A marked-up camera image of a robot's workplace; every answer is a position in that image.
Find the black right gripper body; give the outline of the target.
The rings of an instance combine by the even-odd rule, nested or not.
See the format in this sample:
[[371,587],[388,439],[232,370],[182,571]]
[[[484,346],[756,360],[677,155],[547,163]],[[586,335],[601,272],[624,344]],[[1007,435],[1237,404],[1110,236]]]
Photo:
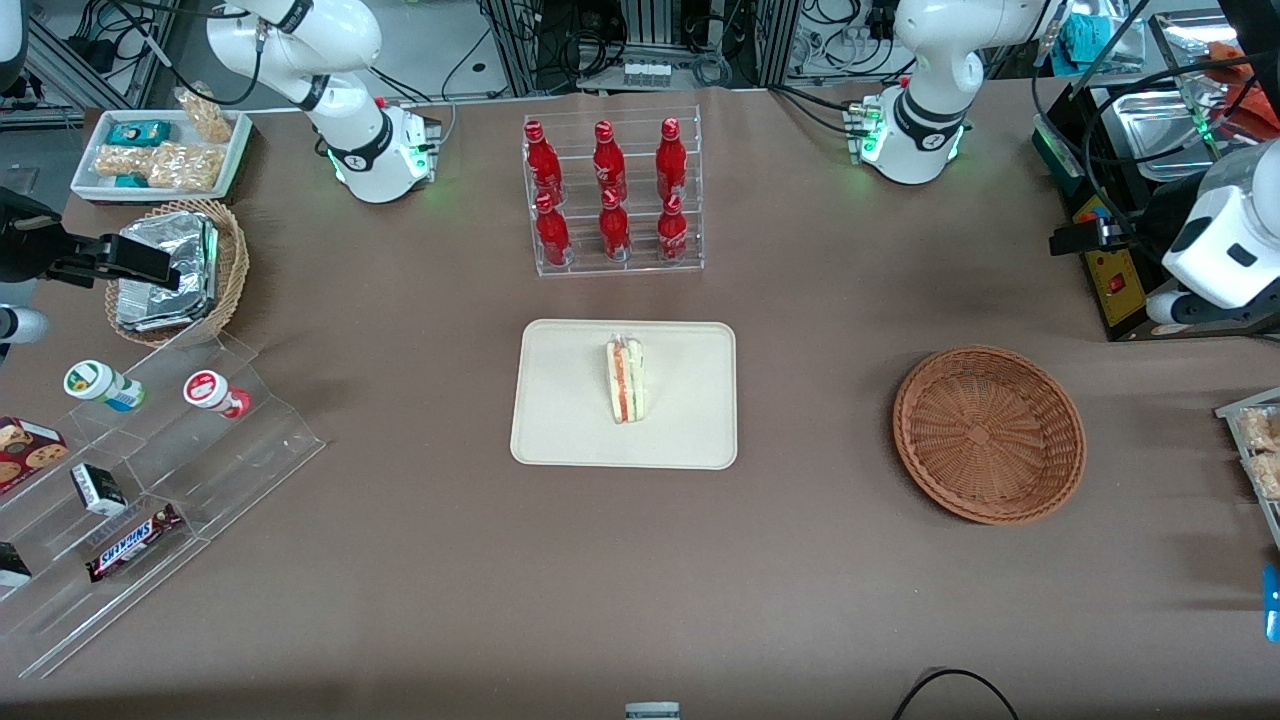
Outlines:
[[41,277],[56,259],[61,217],[9,188],[1,188],[1,282]]

